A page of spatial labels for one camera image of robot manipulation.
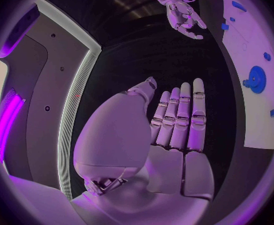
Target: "robotic hand reaching down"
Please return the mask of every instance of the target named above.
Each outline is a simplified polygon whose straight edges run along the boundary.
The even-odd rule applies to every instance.
[[[162,94],[149,123],[146,110],[156,88],[150,77],[114,95],[92,114],[77,140],[74,166],[85,180],[84,194],[113,218],[97,223],[141,224],[138,217],[145,216],[143,224],[194,224],[213,198],[213,174],[202,153],[203,81],[193,82],[191,116],[191,89],[185,82]],[[180,215],[173,220],[161,214],[165,206]]]
[[[167,7],[167,17],[170,25],[180,33],[192,39],[203,39],[202,35],[195,35],[193,32],[188,32],[195,24],[200,28],[206,29],[206,24],[200,16],[187,3],[195,0],[158,0],[162,5]]]

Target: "led light strip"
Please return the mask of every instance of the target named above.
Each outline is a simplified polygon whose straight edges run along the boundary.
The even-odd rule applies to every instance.
[[[5,109],[0,120],[0,161],[3,163],[7,138],[13,122],[23,106],[25,99],[16,94]]]

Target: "glowing purple panel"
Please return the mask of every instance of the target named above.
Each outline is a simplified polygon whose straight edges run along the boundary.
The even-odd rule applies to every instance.
[[[0,148],[2,145],[3,137],[5,130],[7,128],[7,125],[10,121],[10,118],[12,117],[15,109],[17,108],[18,104],[21,101],[21,97],[19,95],[15,95],[12,99],[11,103],[6,108],[5,112],[3,113],[1,120],[0,120]]]
[[[5,129],[5,132],[4,132],[4,135],[3,135],[3,138],[2,138],[2,142],[1,142],[1,149],[0,149],[0,161],[3,162],[4,160],[4,151],[5,151],[5,147],[6,147],[6,143],[7,143],[7,139],[8,139],[8,135],[10,133],[10,130],[11,130],[11,127],[13,125],[13,122],[17,116],[17,114],[19,113],[20,109],[22,108],[23,104],[25,103],[25,100],[21,100],[16,109],[14,110],[7,126],[6,126],[6,129]]]

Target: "gray panel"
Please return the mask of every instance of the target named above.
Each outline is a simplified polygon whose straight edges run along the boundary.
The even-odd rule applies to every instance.
[[[43,14],[28,36],[48,51],[48,60],[35,86],[28,113],[29,165],[35,182],[59,189],[57,158],[62,112],[70,85],[88,48]]]
[[[15,50],[2,61],[9,66],[3,97],[14,88],[22,98],[26,99],[7,140],[5,163],[11,175],[32,180],[26,151],[26,123],[34,87],[47,61],[47,50],[25,36]]]
[[[201,225],[210,225],[232,212],[251,193],[267,169],[273,150],[244,147],[243,94],[234,64],[222,43],[221,23],[225,23],[223,0],[199,0],[199,4],[200,16],[217,41],[227,63],[233,82],[237,113],[236,141],[230,168],[219,193],[200,223]]]

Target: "blue gear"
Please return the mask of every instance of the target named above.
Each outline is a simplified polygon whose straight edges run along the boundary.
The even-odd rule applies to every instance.
[[[243,86],[250,88],[255,94],[260,94],[266,86],[266,74],[259,66],[253,66],[247,80],[243,80]]]

